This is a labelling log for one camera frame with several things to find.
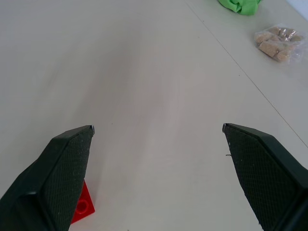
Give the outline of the green cloth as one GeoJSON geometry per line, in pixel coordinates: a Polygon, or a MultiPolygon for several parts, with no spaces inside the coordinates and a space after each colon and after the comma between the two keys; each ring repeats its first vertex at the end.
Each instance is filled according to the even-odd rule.
{"type": "Polygon", "coordinates": [[[252,16],[257,10],[262,0],[218,0],[219,3],[240,15],[252,16]]]}

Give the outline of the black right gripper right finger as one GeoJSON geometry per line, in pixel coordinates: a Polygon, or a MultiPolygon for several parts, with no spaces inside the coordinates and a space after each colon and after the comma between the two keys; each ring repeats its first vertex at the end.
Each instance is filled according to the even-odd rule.
{"type": "Polygon", "coordinates": [[[222,132],[263,231],[308,231],[308,169],[272,135],[231,123],[222,132]]]}

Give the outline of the clear bag of corks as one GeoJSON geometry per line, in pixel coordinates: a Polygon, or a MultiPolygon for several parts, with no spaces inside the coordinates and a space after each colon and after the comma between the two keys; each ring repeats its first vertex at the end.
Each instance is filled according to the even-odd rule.
{"type": "Polygon", "coordinates": [[[280,63],[302,59],[308,50],[308,33],[278,24],[254,34],[256,47],[280,63]]]}

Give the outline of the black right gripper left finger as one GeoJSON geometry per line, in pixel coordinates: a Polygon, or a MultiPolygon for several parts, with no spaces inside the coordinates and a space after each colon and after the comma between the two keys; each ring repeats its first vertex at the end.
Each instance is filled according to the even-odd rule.
{"type": "Polygon", "coordinates": [[[86,125],[51,139],[0,198],[0,231],[69,230],[94,133],[86,125]]]}

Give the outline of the red toy brick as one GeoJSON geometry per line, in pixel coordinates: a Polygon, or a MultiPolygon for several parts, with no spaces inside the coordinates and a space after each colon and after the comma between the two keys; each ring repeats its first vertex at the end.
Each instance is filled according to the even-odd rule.
{"type": "Polygon", "coordinates": [[[77,206],[71,221],[71,224],[84,219],[85,217],[93,214],[95,212],[94,204],[90,196],[90,192],[86,185],[86,182],[83,182],[83,187],[81,191],[81,195],[77,202],[77,206]]]}

